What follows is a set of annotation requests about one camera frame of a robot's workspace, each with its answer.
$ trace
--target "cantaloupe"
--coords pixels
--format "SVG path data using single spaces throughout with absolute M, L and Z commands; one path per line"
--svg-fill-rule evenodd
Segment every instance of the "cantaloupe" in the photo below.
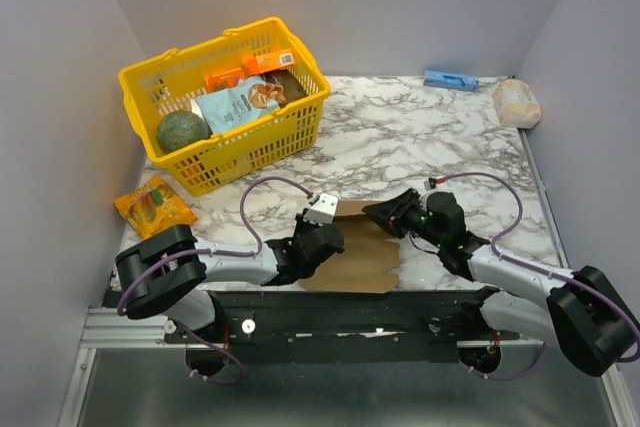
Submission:
M 209 126 L 193 112 L 179 110 L 167 114 L 158 125 L 156 137 L 166 154 L 209 138 Z

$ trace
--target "marble countertop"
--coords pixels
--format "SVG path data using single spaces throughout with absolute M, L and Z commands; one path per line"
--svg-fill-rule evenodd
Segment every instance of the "marble countertop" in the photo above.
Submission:
M 289 177 L 315 192 L 343 199 L 385 200 L 409 187 L 424 190 L 429 176 L 484 171 L 507 180 L 520 194 L 524 218 L 502 245 L 549 265 L 558 265 L 529 165 L 515 129 L 501 128 L 493 108 L 495 78 L 480 79 L 476 92 L 422 86 L 422 77 L 329 77 L 326 100 L 314 146 L 275 162 L 200 197 L 189 195 L 163 169 L 147 159 L 140 184 L 160 175 L 198 216 L 195 235 L 222 243 L 253 244 L 242 226 L 239 200 L 256 179 Z M 447 182 L 466 213 L 467 228 L 490 238 L 509 225 L 516 205 L 506 189 L 489 179 Z M 247 215 L 263 239 L 291 235 L 294 216 L 306 205 L 296 189 L 272 182 L 247 199 Z M 122 248 L 140 238 L 127 225 Z M 450 274 L 437 257 L 400 241 L 398 290 L 476 289 Z M 117 274 L 111 286 L 119 290 Z M 208 290 L 261 290 L 244 282 L 209 283 Z M 297 284 L 266 289 L 302 290 Z

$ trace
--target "yellow snack bag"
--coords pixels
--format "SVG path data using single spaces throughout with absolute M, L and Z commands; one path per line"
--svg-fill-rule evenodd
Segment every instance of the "yellow snack bag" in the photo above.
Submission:
M 174 225 L 191 225 L 197 219 L 184 200 L 157 175 L 132 194 L 123 195 L 114 203 L 120 215 L 127 219 L 143 239 Z

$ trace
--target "yellow basket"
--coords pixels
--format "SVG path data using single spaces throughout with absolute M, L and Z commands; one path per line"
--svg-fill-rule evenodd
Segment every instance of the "yellow basket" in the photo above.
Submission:
M 224 134 L 171 154 L 156 140 L 163 116 L 190 108 L 205 94 L 204 77 L 242 65 L 257 55 L 290 48 L 296 64 L 288 70 L 307 97 Z M 192 195 L 202 195 L 249 172 L 313 145 L 329 82 L 305 45 L 282 20 L 271 17 L 185 50 L 166 53 L 120 71 L 124 106 L 151 161 L 167 169 Z

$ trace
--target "blue package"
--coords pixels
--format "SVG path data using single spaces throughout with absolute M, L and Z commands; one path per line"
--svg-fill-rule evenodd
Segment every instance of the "blue package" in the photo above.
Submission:
M 214 134 L 224 134 L 264 117 L 285 100 L 282 85 L 249 77 L 231 89 L 196 97 L 196 103 Z
M 478 78 L 473 75 L 448 74 L 436 70 L 425 70 L 424 85 L 473 92 L 478 88 Z

